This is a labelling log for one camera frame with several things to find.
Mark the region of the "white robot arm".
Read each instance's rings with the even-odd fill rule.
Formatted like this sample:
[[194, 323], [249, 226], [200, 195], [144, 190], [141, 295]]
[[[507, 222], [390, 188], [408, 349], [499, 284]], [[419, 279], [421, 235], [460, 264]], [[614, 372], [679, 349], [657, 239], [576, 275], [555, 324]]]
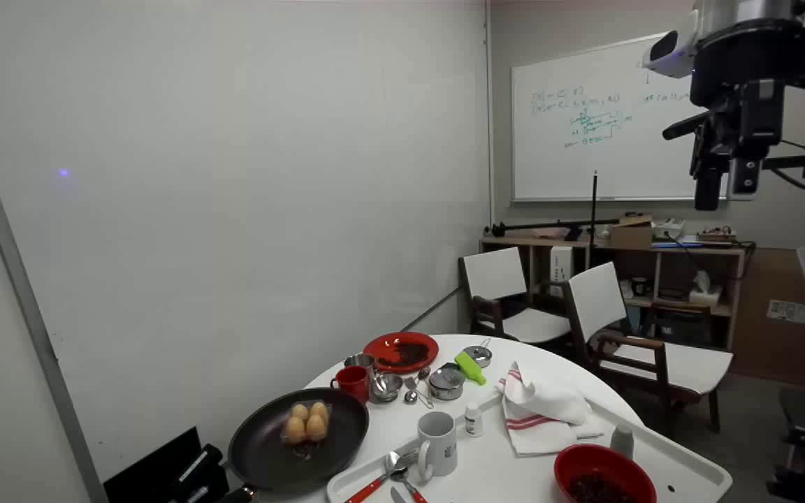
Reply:
[[786, 89], [805, 89], [805, 0], [696, 0], [691, 28], [665, 31], [643, 68], [691, 81], [698, 116], [661, 137], [692, 137], [696, 211], [717, 207], [723, 177], [735, 194], [755, 194], [762, 172], [805, 190], [805, 151], [769, 156], [783, 142]]

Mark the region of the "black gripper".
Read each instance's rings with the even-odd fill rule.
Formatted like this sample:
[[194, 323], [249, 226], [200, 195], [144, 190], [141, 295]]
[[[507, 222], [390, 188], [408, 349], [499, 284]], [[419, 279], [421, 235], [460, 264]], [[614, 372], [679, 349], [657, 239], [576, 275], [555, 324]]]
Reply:
[[717, 207], [723, 177], [735, 195], [756, 190], [769, 149], [783, 140], [783, 99], [786, 86], [774, 80], [691, 89], [698, 116], [665, 127], [661, 137], [692, 137], [696, 211]]

